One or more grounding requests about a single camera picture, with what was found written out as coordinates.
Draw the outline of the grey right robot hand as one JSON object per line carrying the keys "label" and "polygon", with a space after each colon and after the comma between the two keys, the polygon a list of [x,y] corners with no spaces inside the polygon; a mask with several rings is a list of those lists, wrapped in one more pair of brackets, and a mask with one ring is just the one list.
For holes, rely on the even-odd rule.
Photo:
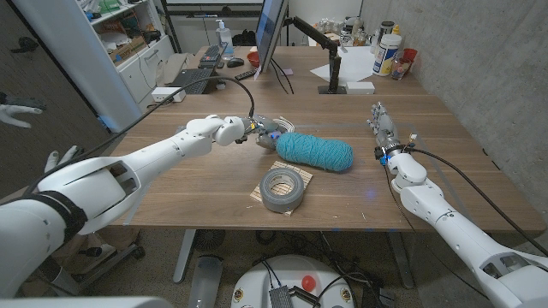
{"label": "grey right robot hand", "polygon": [[374,156],[377,160],[388,160],[389,157],[401,153],[403,149],[396,125],[380,102],[372,106],[371,112],[372,118],[366,122],[376,138],[377,146],[374,149]]}

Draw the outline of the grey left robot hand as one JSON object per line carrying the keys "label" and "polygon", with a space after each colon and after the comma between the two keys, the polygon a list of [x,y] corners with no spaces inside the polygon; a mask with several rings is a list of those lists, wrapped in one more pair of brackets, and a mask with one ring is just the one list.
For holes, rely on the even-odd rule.
{"label": "grey left robot hand", "polygon": [[263,115],[254,115],[253,117],[244,118],[244,135],[256,134],[255,143],[263,148],[275,150],[277,140],[286,133],[278,122]]}

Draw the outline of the person's white gloved hand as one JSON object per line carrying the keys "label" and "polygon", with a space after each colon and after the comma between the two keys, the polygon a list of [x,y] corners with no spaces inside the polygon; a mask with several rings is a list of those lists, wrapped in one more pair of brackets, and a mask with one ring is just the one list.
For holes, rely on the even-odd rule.
{"label": "person's white gloved hand", "polygon": [[59,151],[52,151],[46,160],[44,172],[47,173],[48,171],[54,169],[57,165],[66,163],[73,157],[81,154],[83,151],[84,149],[78,145],[72,145],[63,155],[61,155]]}
{"label": "person's white gloved hand", "polygon": [[1,122],[15,127],[31,128],[32,124],[15,118],[17,114],[42,114],[46,105],[36,98],[18,98],[1,92]]}

